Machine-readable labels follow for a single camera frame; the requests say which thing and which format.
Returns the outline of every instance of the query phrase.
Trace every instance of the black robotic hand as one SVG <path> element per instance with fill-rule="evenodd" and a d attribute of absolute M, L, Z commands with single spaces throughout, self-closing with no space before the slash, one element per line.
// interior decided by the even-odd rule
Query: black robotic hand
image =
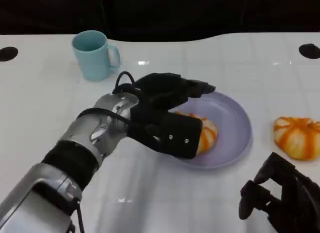
<path fill-rule="evenodd" d="M 128 75 L 132 84 L 119 85 L 123 75 Z M 127 92 L 139 98 L 139 104 L 130 110 L 132 124 L 128 137 L 157 152 L 192 159 L 196 156 L 202 122 L 168 110 L 215 89 L 206 82 L 183 79 L 173 73 L 152 73 L 135 82 L 124 71 L 116 81 L 113 94 Z"/>
<path fill-rule="evenodd" d="M 281 199 L 260 185 L 268 179 L 282 186 Z M 319 186 L 274 152 L 241 189 L 240 219 L 247 219 L 254 208 L 268 214 L 278 233 L 320 233 Z"/>

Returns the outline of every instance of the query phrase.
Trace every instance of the robotic arm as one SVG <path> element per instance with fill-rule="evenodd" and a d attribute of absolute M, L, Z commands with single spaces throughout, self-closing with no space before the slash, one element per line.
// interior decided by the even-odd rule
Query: robotic arm
<path fill-rule="evenodd" d="M 131 84 L 119 85 L 123 75 Z M 0 233 L 74 233 L 70 216 L 76 210 L 84 233 L 82 191 L 118 142 L 131 137 L 161 153 L 195 157 L 202 122 L 168 110 L 214 90 L 172 73 L 153 73 L 135 82 L 122 72 L 112 94 L 84 110 L 2 202 Z"/>
<path fill-rule="evenodd" d="M 281 199 L 260 185 L 269 179 L 282 186 Z M 240 219 L 247 219 L 254 208 L 268 214 L 278 233 L 320 233 L 319 186 L 276 153 L 241 190 Z"/>

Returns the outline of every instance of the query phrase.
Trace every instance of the white table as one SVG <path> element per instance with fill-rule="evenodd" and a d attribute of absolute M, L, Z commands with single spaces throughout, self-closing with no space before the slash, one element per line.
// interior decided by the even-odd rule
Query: white table
<path fill-rule="evenodd" d="M 0 201 L 73 119 L 114 87 L 116 75 L 101 82 L 84 80 L 72 37 L 0 36 L 0 48 L 19 50 L 14 60 L 0 62 Z M 320 120 L 320 60 L 298 51 L 306 43 L 320 46 L 320 34 L 239 33 L 183 43 L 110 43 L 119 47 L 120 71 L 136 79 L 172 72 L 206 81 L 234 98 L 251 119 L 253 149 L 230 167 L 201 171 L 126 138 L 84 191 L 86 232 L 273 232 L 263 212 L 239 219 L 240 189 L 272 151 L 288 159 L 273 142 L 277 117 Z M 319 160 L 290 161 L 320 184 Z M 265 185 L 280 195 L 275 183 Z"/>

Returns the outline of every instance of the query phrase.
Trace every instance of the orange and white toy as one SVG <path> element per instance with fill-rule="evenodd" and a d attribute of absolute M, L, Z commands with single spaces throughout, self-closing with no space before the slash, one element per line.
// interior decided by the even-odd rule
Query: orange and white toy
<path fill-rule="evenodd" d="M 218 129 L 216 127 L 216 125 L 209 119 L 207 118 L 203 118 L 200 117 L 196 114 L 188 114 L 188 113 L 183 113 L 180 111 L 176 111 L 176 114 L 180 114 L 180 115 L 185 115 L 185 116 L 189 116 L 189 117 L 194 117 L 194 118 L 198 118 L 202 121 L 202 131 L 201 131 L 201 136 L 200 136 L 200 142 L 198 145 L 198 149 L 196 151 L 197 155 L 203 154 L 205 153 L 207 150 L 209 150 L 210 148 L 212 148 L 216 141 L 217 141 L 217 137 L 218 137 Z"/>
<path fill-rule="evenodd" d="M 274 122 L 273 136 L 276 145 L 294 159 L 308 161 L 320 155 L 320 121 L 282 116 Z"/>

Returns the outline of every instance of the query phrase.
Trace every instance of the plate rim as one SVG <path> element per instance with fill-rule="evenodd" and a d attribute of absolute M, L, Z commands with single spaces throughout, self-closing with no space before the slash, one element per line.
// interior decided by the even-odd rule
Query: plate rim
<path fill-rule="evenodd" d="M 247 144 L 246 144 L 246 147 L 243 149 L 243 151 L 237 156 L 235 157 L 234 159 L 228 161 L 228 162 L 225 162 L 225 163 L 222 163 L 222 164 L 219 164 L 219 165 L 215 165 L 215 166 L 200 166 L 200 165 L 194 165 L 194 164 L 191 164 L 189 163 L 186 159 L 180 159 L 180 158 L 176 158 L 174 156 L 172 156 L 176 161 L 180 162 L 181 164 L 185 165 L 185 166 L 188 166 L 190 168 L 193 168 L 193 169 L 199 169 L 199 170 L 216 170 L 216 169 L 220 169 L 220 168 L 223 168 L 223 167 L 227 167 L 227 166 L 230 166 L 238 161 L 240 161 L 242 158 L 244 158 L 246 155 L 248 155 L 251 150 L 252 150 L 252 147 L 253 147 L 253 128 L 252 128 L 252 124 L 251 124 L 251 120 L 246 112 L 246 110 L 237 102 L 235 101 L 233 98 L 231 98 L 230 96 L 227 96 L 221 92 L 218 92 L 218 91 L 214 91 L 212 92 L 211 94 L 218 94 L 220 96 L 223 96 L 223 97 L 226 97 L 226 98 L 229 98 L 230 100 L 232 100 L 234 103 L 236 103 L 240 109 L 244 112 L 244 115 L 249 123 L 249 139 L 247 141 Z"/>

